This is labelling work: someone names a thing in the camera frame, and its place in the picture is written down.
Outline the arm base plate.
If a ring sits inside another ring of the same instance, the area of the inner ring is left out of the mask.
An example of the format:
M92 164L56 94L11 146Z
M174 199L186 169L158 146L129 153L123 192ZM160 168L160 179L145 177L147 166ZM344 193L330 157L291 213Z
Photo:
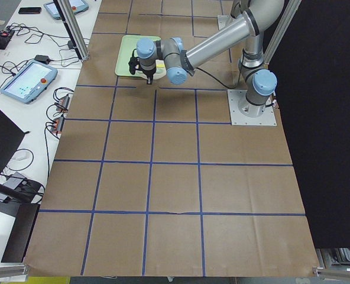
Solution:
M228 89L228 105L231 125L269 126L277 125L271 97L262 106L252 105L247 101L246 90Z
M218 22L218 30L222 30L225 27L231 25L236 19L231 17L230 15L218 15L217 16L217 22Z

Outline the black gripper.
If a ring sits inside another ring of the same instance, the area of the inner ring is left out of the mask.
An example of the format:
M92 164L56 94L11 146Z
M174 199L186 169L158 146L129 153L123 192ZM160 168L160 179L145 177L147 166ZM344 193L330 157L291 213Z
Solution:
M137 71L142 71L147 77L147 84L153 84L154 74L157 71L155 60L146 60L139 57L131 57L129 62L129 72L135 75Z

